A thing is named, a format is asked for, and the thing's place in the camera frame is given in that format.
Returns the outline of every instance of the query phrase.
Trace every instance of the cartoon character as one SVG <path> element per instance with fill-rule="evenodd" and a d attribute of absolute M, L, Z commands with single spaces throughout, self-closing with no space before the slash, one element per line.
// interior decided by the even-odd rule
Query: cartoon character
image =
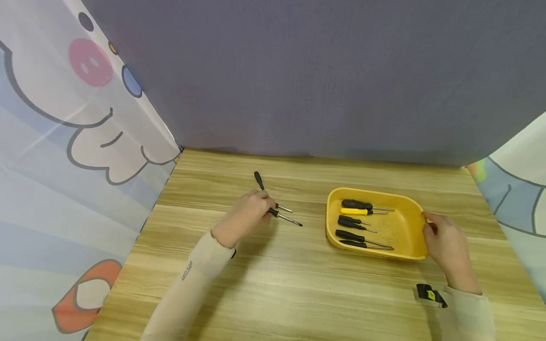
<path fill-rule="evenodd" d="M 51 310 L 57 329 L 68 334 L 91 326 L 120 270 L 121 264 L 113 259 L 87 270 Z"/>
<path fill-rule="evenodd" d="M 468 168 L 499 223 L 546 236 L 546 113 Z"/>
<path fill-rule="evenodd" d="M 10 83 L 37 113 L 77 128 L 67 146 L 74 165 L 105 170 L 116 185 L 177 157 L 178 146 L 115 48 L 90 39 L 105 40 L 88 14 L 75 16 L 62 0 L 3 2 L 0 13 Z"/>

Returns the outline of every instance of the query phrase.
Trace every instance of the wrist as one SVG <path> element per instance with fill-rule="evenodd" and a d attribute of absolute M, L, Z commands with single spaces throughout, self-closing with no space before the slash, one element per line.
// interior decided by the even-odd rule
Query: wrist
<path fill-rule="evenodd" d="M 467 292 L 469 294 L 481 295 L 482 287 L 478 281 L 478 277 L 474 274 L 474 271 L 470 270 L 465 273 L 446 273 L 447 285 L 450 288 Z"/>
<path fill-rule="evenodd" d="M 240 239 L 234 230 L 226 225 L 218 224 L 214 226 L 210 234 L 221 246 L 228 249 L 233 249 Z"/>

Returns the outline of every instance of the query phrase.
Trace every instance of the yellow tray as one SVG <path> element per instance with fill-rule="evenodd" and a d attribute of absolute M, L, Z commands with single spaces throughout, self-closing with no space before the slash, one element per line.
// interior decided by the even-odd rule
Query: yellow tray
<path fill-rule="evenodd" d="M 393 208 L 389 214 L 373 214 L 371 216 L 351 216 L 363 222 L 372 224 L 370 229 L 377 231 L 372 233 L 358 229 L 347 228 L 338 225 L 341 201 L 354 199 L 369 202 L 377 207 Z M 429 255 L 423 237 L 423 225 L 425 218 L 421 215 L 423 209 L 418 203 L 402 195 L 373 192 L 370 190 L 339 187 L 328 195 L 326 207 L 326 235 L 330 243 L 340 249 L 355 252 L 375 254 L 397 259 L 425 259 Z M 364 236 L 375 242 L 390 245 L 394 250 L 365 249 L 356 246 L 345 245 L 339 242 L 335 235 L 337 229 L 346 230 L 354 234 Z"/>

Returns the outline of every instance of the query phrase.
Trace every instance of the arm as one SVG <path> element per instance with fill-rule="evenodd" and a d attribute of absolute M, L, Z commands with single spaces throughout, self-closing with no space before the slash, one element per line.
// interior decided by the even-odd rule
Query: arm
<path fill-rule="evenodd" d="M 212 231 L 201 238 L 189 254 L 184 270 L 154 310 L 142 341 L 186 339 L 212 281 L 233 256 L 235 244 L 258 225 L 269 222 L 270 207 L 275 207 L 275 202 L 267 192 L 254 190 L 243 195 Z"/>
<path fill-rule="evenodd" d="M 423 228 L 426 245 L 448 283 L 441 293 L 448 307 L 438 314 L 442 340 L 494 341 L 489 300 L 472 268 L 465 234 L 449 217 L 423 215 L 432 221 Z"/>

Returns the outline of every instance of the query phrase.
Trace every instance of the yellow screwdriver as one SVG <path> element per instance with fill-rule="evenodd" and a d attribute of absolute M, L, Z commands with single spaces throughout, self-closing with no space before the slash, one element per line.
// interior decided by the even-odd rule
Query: yellow screwdriver
<path fill-rule="evenodd" d="M 388 214 L 389 212 L 374 212 L 372 210 L 359 210 L 357 208 L 344 208 L 340 209 L 340 213 L 346 216 L 370 216 L 372 214 Z"/>

